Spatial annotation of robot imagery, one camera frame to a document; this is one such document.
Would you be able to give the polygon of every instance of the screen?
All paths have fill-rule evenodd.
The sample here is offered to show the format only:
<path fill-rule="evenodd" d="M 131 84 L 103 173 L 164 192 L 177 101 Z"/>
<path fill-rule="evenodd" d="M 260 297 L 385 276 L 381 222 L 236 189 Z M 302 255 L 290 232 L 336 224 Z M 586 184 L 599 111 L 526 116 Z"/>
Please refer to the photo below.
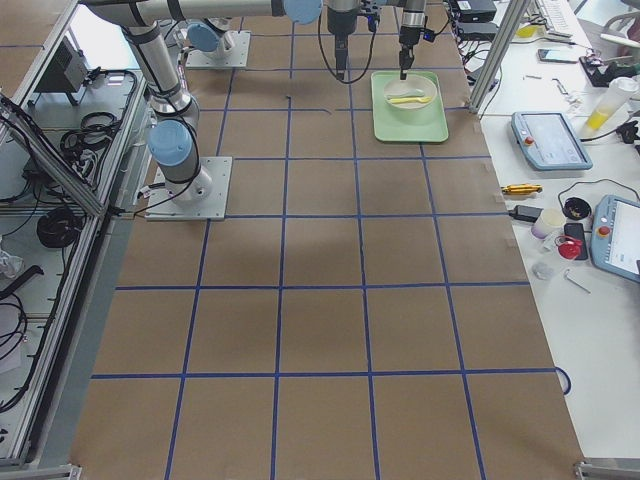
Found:
<path fill-rule="evenodd" d="M 540 53 L 545 60 L 556 60 L 558 62 L 577 62 L 576 54 L 573 52 L 564 52 L 562 50 L 546 50 Z"/>
<path fill-rule="evenodd" d="M 543 165 L 566 165 L 585 163 L 578 150 L 573 132 L 560 115 L 525 115 L 525 121 L 540 153 Z"/>
<path fill-rule="evenodd" d="M 640 260 L 640 208 L 616 201 L 611 253 L 607 263 L 638 273 Z"/>

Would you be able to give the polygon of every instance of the smartphone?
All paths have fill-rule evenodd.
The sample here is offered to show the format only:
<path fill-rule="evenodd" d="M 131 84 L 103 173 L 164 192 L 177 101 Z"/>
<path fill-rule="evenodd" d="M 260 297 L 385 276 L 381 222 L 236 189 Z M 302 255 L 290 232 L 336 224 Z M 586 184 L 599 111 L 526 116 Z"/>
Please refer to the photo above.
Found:
<path fill-rule="evenodd" d="M 584 227 L 581 223 L 577 222 L 569 222 L 564 225 L 564 234 L 569 235 L 575 239 L 578 239 L 582 242 L 582 246 L 580 247 L 580 255 L 578 255 L 575 260 L 586 260 L 589 258 L 589 254 L 587 253 L 587 240 L 584 238 Z"/>
<path fill-rule="evenodd" d="M 551 50 L 547 48 L 540 48 L 538 50 L 538 58 L 541 62 L 578 63 L 576 54 L 567 50 Z"/>

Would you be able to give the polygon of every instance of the keyboard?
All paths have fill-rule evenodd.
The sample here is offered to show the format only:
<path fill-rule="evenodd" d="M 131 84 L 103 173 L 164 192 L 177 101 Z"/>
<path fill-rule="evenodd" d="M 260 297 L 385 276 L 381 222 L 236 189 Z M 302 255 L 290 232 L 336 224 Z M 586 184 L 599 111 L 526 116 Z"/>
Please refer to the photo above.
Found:
<path fill-rule="evenodd" d="M 547 26 L 547 33 L 557 34 L 566 38 L 571 38 L 572 31 L 569 23 L 564 17 L 564 12 L 560 3 L 567 3 L 567 0 L 534 0 L 536 13 L 544 18 Z"/>

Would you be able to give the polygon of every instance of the white bowl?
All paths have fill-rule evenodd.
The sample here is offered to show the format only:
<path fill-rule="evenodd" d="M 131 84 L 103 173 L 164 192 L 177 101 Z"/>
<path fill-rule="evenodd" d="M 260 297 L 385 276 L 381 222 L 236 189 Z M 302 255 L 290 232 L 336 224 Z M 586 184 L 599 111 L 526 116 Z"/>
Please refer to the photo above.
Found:
<path fill-rule="evenodd" d="M 433 102 L 438 96 L 438 87 L 430 79 L 420 76 L 408 74 L 406 80 L 396 78 L 387 83 L 383 90 L 384 98 L 389 105 L 399 110 L 417 110 L 424 108 Z M 425 103 L 409 102 L 409 103 L 391 103 L 392 98 L 402 98 L 407 96 L 430 97 Z"/>

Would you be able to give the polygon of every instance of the yellow object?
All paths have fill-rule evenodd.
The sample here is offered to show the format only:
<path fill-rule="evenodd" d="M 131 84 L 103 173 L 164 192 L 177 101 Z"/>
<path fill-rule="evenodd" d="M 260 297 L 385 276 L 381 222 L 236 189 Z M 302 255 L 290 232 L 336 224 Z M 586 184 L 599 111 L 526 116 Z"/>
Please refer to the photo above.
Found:
<path fill-rule="evenodd" d="M 532 185 L 530 183 L 502 187 L 502 193 L 505 195 L 530 195 L 532 193 L 540 193 L 541 191 L 542 185 Z"/>
<path fill-rule="evenodd" d="M 610 116 L 610 114 L 594 110 L 591 116 L 587 119 L 587 126 L 593 130 L 597 130 L 609 119 Z"/>
<path fill-rule="evenodd" d="M 404 98 L 390 98 L 389 103 L 393 105 L 400 105 L 401 103 L 429 103 L 432 97 L 404 97 Z"/>
<path fill-rule="evenodd" d="M 520 38 L 529 38 L 533 37 L 533 35 L 538 31 L 538 25 L 527 25 L 526 27 L 522 27 L 516 31 L 516 35 Z"/>

